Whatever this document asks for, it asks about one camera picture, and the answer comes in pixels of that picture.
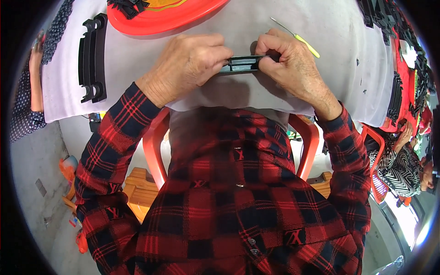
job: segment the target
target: red plaid shirt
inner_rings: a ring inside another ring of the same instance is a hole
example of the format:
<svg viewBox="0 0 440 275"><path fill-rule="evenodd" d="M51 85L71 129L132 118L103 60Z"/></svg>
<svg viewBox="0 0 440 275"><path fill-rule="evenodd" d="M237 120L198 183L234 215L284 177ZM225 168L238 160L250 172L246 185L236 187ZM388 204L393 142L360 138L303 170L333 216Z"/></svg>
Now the red plaid shirt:
<svg viewBox="0 0 440 275"><path fill-rule="evenodd" d="M211 140L194 137L191 154L176 143L168 181L139 224L121 185L159 111L132 84L78 166L77 215L102 274L361 274L371 178L345 108L319 123L334 170L328 199L295 175L276 123L234 110L230 123L206 126Z"/></svg>

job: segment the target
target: person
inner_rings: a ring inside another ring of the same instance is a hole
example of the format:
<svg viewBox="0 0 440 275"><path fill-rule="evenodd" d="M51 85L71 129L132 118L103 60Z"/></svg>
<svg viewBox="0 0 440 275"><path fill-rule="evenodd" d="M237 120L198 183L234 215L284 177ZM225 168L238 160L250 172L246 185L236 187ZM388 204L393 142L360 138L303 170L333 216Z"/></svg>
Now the person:
<svg viewBox="0 0 440 275"><path fill-rule="evenodd" d="M20 77L11 118L11 143L44 128L43 90L40 67L43 58L43 31L38 34Z"/></svg>
<svg viewBox="0 0 440 275"><path fill-rule="evenodd" d="M429 134L431 132L431 121L433 114L425 101L422 114L420 116L419 133L420 135Z"/></svg>
<svg viewBox="0 0 440 275"><path fill-rule="evenodd" d="M281 58L262 58L260 70L313 105L323 128L328 199L295 175L282 116L201 108L170 114L168 180L139 223L121 191L139 141L165 104L233 56L220 34L179 35L110 108L77 169L77 216L101 274L361 273L371 218L362 138L304 43L271 29L255 53L269 50Z"/></svg>
<svg viewBox="0 0 440 275"><path fill-rule="evenodd" d="M413 150L415 139L411 139L414 128L407 122L399 137L375 128L385 141L385 149L377 164L377 175L383 183L401 197L412 197L434 188L433 163L422 158L420 161ZM366 138L370 168L379 154L379 145L371 137Z"/></svg>

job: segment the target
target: metal hook tool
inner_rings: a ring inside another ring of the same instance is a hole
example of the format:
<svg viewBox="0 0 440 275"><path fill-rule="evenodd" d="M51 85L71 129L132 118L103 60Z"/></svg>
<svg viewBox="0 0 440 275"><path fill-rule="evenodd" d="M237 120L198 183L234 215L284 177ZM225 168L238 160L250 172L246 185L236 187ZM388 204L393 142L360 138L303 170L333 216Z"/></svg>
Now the metal hook tool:
<svg viewBox="0 0 440 275"><path fill-rule="evenodd" d="M314 56L316 56L317 58L320 58L319 53L318 53L318 52L317 52L312 46L310 46L310 44L307 43L306 40L304 40L302 37L300 37L300 36L297 35L296 33L293 33L290 29L286 28L286 26L284 26L284 25L281 24L280 22L276 21L273 17L271 17L271 19L272 19L275 23L277 23L278 25L280 25L281 27L283 27L285 30L287 30L289 33L291 33L296 39L298 39L299 41L304 42L304 43L307 45L308 49L312 52L312 54L313 54Z"/></svg>

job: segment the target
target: white table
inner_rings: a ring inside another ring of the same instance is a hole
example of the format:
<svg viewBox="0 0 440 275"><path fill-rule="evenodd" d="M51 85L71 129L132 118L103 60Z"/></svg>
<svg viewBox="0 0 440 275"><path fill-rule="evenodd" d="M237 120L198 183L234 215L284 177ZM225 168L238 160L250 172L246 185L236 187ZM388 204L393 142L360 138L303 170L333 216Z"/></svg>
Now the white table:
<svg viewBox="0 0 440 275"><path fill-rule="evenodd" d="M165 42L180 33L218 32L225 36L226 46L232 48L235 55L250 55L250 45L259 34L278 27L270 17L300 34L320 53L321 58L315 60L321 76L344 103L353 120L376 127L385 120L393 79L391 49L385 46L378 27L365 27L355 0L231 0L221 10L194 23L147 37L124 35L108 24L105 47L107 99L93 104L91 101L81 103L85 88L78 85L79 39L85 32L82 22L103 12L100 9L106 1L96 2L96 7L91 7L87 0L74 2L65 35L52 62L44 67L46 122L108 110L134 80L152 67ZM313 115L309 104L276 88L262 74L213 78L168 106L179 111L199 106L252 106Z"/></svg>

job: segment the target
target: window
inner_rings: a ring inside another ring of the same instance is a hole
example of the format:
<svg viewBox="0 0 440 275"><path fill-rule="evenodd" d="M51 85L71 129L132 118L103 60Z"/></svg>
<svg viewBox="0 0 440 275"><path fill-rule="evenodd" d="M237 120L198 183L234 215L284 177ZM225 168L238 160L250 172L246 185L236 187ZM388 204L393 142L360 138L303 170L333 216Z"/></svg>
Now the window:
<svg viewBox="0 0 440 275"><path fill-rule="evenodd" d="M419 222L419 219L411 204L408 207L404 205L401 207L397 207L397 201L398 199L395 198L391 192L388 192L388 194L385 196L385 202L394 214L394 216L396 216L397 222L400 225L403 235L405 236L405 239L410 246L410 249L412 250L415 240L414 230L417 223Z"/></svg>

